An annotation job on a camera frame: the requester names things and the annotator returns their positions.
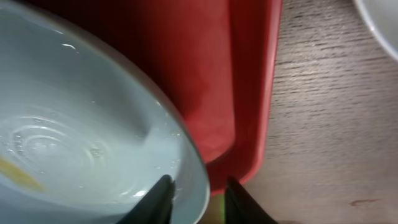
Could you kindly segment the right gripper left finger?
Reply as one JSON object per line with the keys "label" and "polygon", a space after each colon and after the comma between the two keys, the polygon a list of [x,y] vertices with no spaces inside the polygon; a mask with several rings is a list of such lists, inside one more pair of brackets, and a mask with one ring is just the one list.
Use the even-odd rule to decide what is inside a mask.
{"label": "right gripper left finger", "polygon": [[117,224],[170,224],[175,181],[163,175]]}

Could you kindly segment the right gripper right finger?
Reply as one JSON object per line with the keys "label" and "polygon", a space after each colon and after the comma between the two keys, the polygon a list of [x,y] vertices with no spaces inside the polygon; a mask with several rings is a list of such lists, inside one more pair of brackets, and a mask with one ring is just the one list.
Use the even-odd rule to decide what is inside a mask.
{"label": "right gripper right finger", "polygon": [[224,193],[226,224],[277,224],[233,177],[228,177]]}

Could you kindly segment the white plate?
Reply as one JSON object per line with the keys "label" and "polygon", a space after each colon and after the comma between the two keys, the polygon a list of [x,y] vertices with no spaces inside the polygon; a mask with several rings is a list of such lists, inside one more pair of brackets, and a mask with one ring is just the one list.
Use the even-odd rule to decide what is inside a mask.
{"label": "white plate", "polygon": [[354,4],[377,42],[397,61],[397,0],[354,0]]}

